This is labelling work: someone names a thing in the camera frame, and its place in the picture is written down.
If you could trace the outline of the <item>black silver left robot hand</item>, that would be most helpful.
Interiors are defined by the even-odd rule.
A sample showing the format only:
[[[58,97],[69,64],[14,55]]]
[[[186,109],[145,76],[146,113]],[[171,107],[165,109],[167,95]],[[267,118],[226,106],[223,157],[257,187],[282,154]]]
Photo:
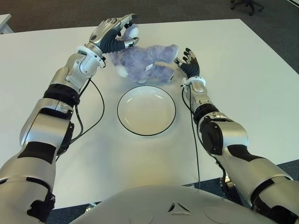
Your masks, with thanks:
[[[139,41],[137,37],[124,41],[117,40],[116,37],[121,36],[123,28],[131,27],[131,20],[136,17],[136,14],[127,14],[123,17],[108,18],[102,21],[92,32],[86,47],[100,56],[135,46]]]

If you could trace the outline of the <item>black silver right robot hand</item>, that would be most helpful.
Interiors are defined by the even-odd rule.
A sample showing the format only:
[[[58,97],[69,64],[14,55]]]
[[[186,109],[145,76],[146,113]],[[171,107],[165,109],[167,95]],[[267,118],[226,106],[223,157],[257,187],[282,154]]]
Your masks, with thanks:
[[[187,78],[199,77],[200,67],[193,51],[186,48],[182,59],[177,57],[174,59],[174,63],[187,75]]]

